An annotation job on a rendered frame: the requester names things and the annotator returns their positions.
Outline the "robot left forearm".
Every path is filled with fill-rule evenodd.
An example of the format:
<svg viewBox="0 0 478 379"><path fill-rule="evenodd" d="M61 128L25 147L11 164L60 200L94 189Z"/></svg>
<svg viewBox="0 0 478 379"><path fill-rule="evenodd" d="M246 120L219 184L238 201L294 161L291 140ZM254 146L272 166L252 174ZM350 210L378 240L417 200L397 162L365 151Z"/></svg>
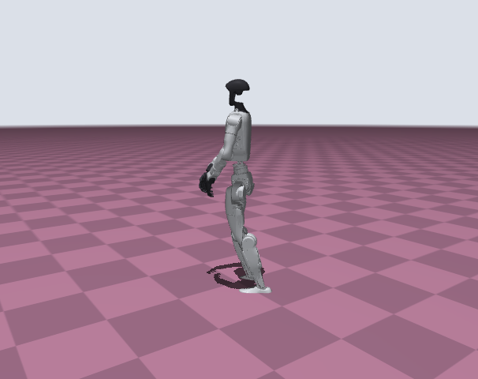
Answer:
<svg viewBox="0 0 478 379"><path fill-rule="evenodd" d="M215 163L213 164L212 168L210 169L209 172L207 172L207 180L209 181L210 178L215 178L220 175L222 169L226 166L226 161L221 159L224 153L224 148L221 148L219 151L219 154L215 160Z"/></svg>

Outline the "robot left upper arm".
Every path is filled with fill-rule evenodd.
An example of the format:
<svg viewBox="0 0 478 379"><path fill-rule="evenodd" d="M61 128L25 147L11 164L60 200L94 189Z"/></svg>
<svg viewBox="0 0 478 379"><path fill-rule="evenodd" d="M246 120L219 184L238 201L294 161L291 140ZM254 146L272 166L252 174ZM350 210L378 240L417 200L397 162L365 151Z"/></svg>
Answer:
<svg viewBox="0 0 478 379"><path fill-rule="evenodd" d="M226 133L224 137L224 153L221 159L231 161L233 159L233 146L237 138L237 132L241 128L242 117L233 114L226 121Z"/></svg>

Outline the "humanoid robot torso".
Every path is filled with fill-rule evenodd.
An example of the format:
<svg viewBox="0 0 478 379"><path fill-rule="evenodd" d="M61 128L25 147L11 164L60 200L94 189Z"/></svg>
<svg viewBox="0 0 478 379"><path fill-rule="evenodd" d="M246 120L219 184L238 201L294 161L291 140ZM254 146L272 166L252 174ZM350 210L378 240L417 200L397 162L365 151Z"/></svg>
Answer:
<svg viewBox="0 0 478 379"><path fill-rule="evenodd" d="M228 117L233 114L240 115L242 117L242 124L237 132L237 138L233 146L234 154L231 161L237 161L237 163L233 164L234 174L231 176L231 183L233 185L236 181L242 181L245 184L247 193L252 188L252 174L248 171L248 167L243 161L248 161L250 158L252 119L249 112L238 111L238 108L235 108L234 110L235 111L231 112Z"/></svg>

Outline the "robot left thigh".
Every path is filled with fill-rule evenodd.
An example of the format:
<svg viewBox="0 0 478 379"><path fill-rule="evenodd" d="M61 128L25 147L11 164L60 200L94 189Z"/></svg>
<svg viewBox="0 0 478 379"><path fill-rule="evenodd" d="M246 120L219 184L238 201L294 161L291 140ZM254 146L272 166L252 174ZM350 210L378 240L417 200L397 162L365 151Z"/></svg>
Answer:
<svg viewBox="0 0 478 379"><path fill-rule="evenodd" d="M244 232L245 216L242 204L237 201L244 201L246 198L246 187L242 181L236 181L232 186L226 189L226 216L230 229L237 242L242 247L242 240L245 237L254 238L257 243L256 236L251 233Z"/></svg>

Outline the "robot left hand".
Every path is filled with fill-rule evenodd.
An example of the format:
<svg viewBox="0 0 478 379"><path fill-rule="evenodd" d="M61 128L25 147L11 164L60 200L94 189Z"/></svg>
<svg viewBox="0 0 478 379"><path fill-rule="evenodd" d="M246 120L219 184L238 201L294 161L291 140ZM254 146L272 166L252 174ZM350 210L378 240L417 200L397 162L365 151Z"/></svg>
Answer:
<svg viewBox="0 0 478 379"><path fill-rule="evenodd" d="M209 181L207 180L207 177L206 177L206 182L205 182L205 186L206 186L206 190L207 190L207 195L209 197L213 197L213 193L210 193L210 192L213 192L211 189L211 184L215 183L215 178L210 178Z"/></svg>

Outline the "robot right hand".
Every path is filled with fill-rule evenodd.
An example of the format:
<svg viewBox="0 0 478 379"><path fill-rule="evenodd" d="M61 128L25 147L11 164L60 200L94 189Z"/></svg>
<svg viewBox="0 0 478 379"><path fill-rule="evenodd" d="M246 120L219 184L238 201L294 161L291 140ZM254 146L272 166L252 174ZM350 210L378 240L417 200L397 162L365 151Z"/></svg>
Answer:
<svg viewBox="0 0 478 379"><path fill-rule="evenodd" d="M206 169L207 172L210 171L212 168L213 163L210 163ZM199 188L201 189L202 192L207 192L205 182L206 182L206 177L207 177L207 172L205 172L201 177L200 177L200 183L199 183Z"/></svg>

